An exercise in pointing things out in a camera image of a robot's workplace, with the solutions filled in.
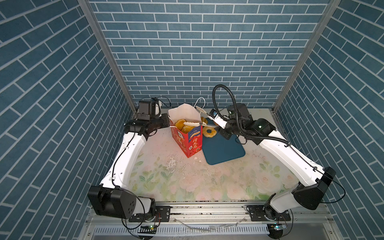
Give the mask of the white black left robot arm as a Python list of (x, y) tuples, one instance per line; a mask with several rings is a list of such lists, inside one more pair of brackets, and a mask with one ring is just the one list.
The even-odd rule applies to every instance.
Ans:
[(167, 114), (161, 112), (157, 98), (141, 100), (136, 116), (124, 127), (119, 151), (111, 168), (97, 186), (88, 191), (90, 203), (99, 216), (149, 221), (156, 215), (155, 200), (138, 197), (129, 191), (129, 181), (139, 153), (151, 134), (170, 126)]

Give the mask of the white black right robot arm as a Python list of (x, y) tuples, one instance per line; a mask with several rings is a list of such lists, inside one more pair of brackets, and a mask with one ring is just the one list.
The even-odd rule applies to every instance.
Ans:
[(218, 132), (229, 139), (233, 135), (242, 136), (275, 156), (299, 180), (290, 190), (274, 193), (263, 206), (265, 216), (271, 220), (278, 215), (297, 207), (316, 210), (334, 181), (336, 171), (322, 167), (302, 154), (290, 144), (277, 128), (268, 120), (254, 120), (244, 104), (227, 108), (225, 117), (218, 110), (211, 110), (209, 118), (218, 125)]

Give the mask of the twisted ring bread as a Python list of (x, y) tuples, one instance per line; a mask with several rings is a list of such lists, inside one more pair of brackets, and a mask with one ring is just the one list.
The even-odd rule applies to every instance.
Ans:
[(208, 127), (208, 126), (203, 127), (204, 137), (213, 138), (216, 134), (217, 134), (217, 131), (214, 128)]

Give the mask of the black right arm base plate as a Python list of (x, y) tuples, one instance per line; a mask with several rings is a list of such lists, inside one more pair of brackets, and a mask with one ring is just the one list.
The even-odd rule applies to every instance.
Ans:
[(252, 222), (262, 221), (291, 221), (291, 215), (289, 211), (283, 213), (277, 213), (270, 207), (264, 205), (247, 205), (245, 210), (248, 212)]

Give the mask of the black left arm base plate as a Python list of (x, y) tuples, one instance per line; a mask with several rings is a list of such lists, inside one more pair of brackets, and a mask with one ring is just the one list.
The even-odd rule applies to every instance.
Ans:
[(145, 214), (143, 213), (133, 214), (128, 219), (128, 221), (130, 223), (141, 223), (142, 221), (152, 222), (154, 217), (159, 217), (160, 219), (157, 220), (157, 222), (160, 221), (160, 223), (163, 223), (163, 222), (169, 222), (170, 214), (171, 214), (170, 206), (156, 206), (156, 207), (151, 207), (150, 210)]

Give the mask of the sesame covered golden bun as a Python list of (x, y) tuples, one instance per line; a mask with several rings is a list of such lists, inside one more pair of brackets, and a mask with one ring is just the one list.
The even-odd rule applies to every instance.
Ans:
[(194, 128), (195, 128), (195, 126), (184, 125), (181, 131), (182, 131), (182, 133), (187, 134), (190, 131), (192, 131)]

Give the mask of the small striped pumpkin bun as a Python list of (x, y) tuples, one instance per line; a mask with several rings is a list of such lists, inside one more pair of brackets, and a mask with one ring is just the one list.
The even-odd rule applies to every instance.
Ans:
[(183, 129), (183, 127), (185, 126), (185, 122), (186, 122), (186, 120), (184, 120), (184, 119), (180, 119), (180, 120), (178, 120), (178, 121), (175, 123), (175, 127), (176, 127), (179, 131), (181, 131), (181, 130)]

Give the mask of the small round striped bun back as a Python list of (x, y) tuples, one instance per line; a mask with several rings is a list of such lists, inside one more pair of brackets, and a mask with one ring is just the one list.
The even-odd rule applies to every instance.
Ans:
[(208, 123), (207, 119), (204, 118), (204, 117), (201, 117), (201, 121), (202, 121), (202, 123), (205, 124), (205, 125)]

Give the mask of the red white paper bag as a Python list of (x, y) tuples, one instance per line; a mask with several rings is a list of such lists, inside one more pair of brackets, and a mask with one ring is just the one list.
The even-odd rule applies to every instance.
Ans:
[[(177, 108), (168, 111), (172, 137), (184, 152), (187, 158), (193, 156), (202, 149), (203, 145), (203, 126), (200, 113), (190, 104), (182, 104)], [(195, 126), (187, 134), (182, 133), (175, 127), (175, 123), (186, 120), (185, 125)]]

